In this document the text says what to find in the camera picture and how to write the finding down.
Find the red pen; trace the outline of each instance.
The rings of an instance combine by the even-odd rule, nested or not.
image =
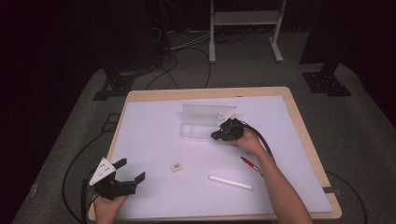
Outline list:
[[[255,169],[257,172],[259,172],[260,175],[262,175],[262,171],[261,171],[256,165],[254,165],[253,162],[251,162],[251,161],[249,161],[248,159],[245,159],[245,158],[243,158],[243,157],[241,157],[241,159],[242,159],[242,161],[244,161],[247,165],[249,165],[251,168],[253,168],[253,169]]]

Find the transparent container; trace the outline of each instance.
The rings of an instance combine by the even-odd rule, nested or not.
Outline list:
[[[219,130],[227,118],[234,119],[236,106],[183,105],[181,137],[210,139],[210,134]]]

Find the white paper sheet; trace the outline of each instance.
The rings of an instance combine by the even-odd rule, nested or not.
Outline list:
[[[257,129],[276,164],[310,212],[332,207],[307,158],[281,96],[133,102],[125,109],[112,162],[127,158],[120,181],[146,172],[120,210],[121,219],[273,214],[262,177],[240,157],[258,164],[237,146],[180,137],[183,104],[237,106],[235,117]],[[183,168],[172,172],[180,162]],[[246,183],[253,190],[210,180],[210,175]]]

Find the dark background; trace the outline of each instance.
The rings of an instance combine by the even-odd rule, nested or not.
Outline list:
[[[14,218],[91,75],[105,64],[156,65],[163,53],[149,27],[164,29],[161,2],[1,1],[2,222]],[[209,1],[170,2],[164,14],[168,30],[208,28]],[[273,9],[278,2],[230,6]],[[311,28],[301,63],[322,63],[334,53],[396,125],[393,11],[385,1],[289,0],[282,30]]]

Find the white stick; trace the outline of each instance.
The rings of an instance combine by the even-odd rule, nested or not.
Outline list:
[[[238,183],[238,182],[235,182],[235,181],[232,181],[232,180],[228,180],[228,179],[223,179],[223,178],[216,177],[216,176],[213,176],[213,175],[210,175],[209,179],[216,180],[216,181],[219,181],[219,182],[224,183],[224,184],[234,185],[234,186],[237,186],[239,188],[253,189],[253,187],[251,187],[250,185]]]

